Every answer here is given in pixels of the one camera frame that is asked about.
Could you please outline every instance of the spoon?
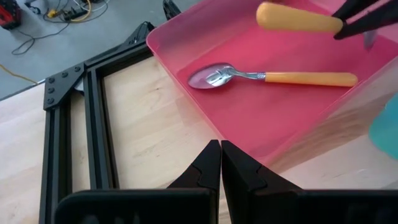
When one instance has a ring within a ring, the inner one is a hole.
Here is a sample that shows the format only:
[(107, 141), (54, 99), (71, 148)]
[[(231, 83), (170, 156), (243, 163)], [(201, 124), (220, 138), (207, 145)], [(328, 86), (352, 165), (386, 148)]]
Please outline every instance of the spoon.
[(195, 72), (188, 84), (193, 88), (208, 89), (228, 83), (234, 76), (271, 83), (294, 83), (325, 86), (355, 86), (358, 79), (347, 72), (240, 72), (228, 63), (217, 63)]

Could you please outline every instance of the light wood tabletop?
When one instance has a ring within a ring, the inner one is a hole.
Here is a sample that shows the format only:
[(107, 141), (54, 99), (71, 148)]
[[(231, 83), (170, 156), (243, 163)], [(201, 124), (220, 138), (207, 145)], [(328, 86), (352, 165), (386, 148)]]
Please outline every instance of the light wood tabletop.
[[(265, 164), (306, 189), (396, 189), (398, 161), (368, 128), (398, 91), (398, 58), (284, 155)], [(218, 136), (155, 58), (105, 78), (122, 189), (165, 188)], [(37, 223), (44, 147), (44, 85), (0, 101), (0, 223)], [(90, 188), (84, 98), (72, 97), (73, 191)], [(220, 223), (230, 223), (221, 189)]]

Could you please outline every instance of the pink tray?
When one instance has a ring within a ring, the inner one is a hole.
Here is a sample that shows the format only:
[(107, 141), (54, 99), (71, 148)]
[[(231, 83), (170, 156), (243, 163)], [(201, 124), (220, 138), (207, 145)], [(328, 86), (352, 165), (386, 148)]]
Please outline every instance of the pink tray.
[[(284, 1), (330, 14), (306, 0)], [(269, 161), (325, 119), (398, 55), (398, 44), (378, 36), (370, 52), (358, 35), (336, 41), (331, 34), (271, 32), (257, 26), (258, 0), (204, 0), (153, 30), (148, 46), (223, 138), (256, 159)], [(265, 84), (236, 78), (212, 90), (190, 88), (192, 72), (228, 62), (238, 70), (352, 72), (354, 88)]]

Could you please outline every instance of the gray floor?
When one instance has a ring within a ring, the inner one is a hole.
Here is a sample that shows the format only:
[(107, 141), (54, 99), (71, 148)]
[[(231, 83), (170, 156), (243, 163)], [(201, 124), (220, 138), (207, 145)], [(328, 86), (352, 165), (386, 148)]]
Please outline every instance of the gray floor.
[[(17, 1), (23, 10), (22, 25), (18, 28), (21, 31), (39, 37), (65, 26), (45, 22), (23, 5), (25, 0)], [(58, 3), (57, 0), (49, 1), (50, 7)], [(174, 2), (183, 11), (198, 1)], [(92, 17), (99, 13), (101, 11), (94, 12)], [(98, 19), (71, 24), (59, 35), (37, 40), (26, 54), (18, 56), (12, 55), (11, 51), (28, 38), (16, 31), (0, 28), (0, 64), (14, 73), (40, 81), (120, 44), (144, 21), (155, 26), (165, 22), (162, 0), (110, 0), (108, 10)], [(29, 82), (12, 77), (0, 69), (0, 98), (29, 85)]]

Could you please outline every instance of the utensil handle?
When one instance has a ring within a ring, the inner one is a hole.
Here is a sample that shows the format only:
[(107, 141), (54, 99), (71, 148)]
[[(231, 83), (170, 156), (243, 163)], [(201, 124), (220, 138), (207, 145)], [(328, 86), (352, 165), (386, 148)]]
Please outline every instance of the utensil handle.
[(336, 34), (343, 28), (339, 18), (270, 2), (262, 3), (256, 14), (257, 23), (271, 30), (304, 30)]
[(326, 86), (355, 86), (358, 78), (346, 72), (267, 72), (266, 82)]

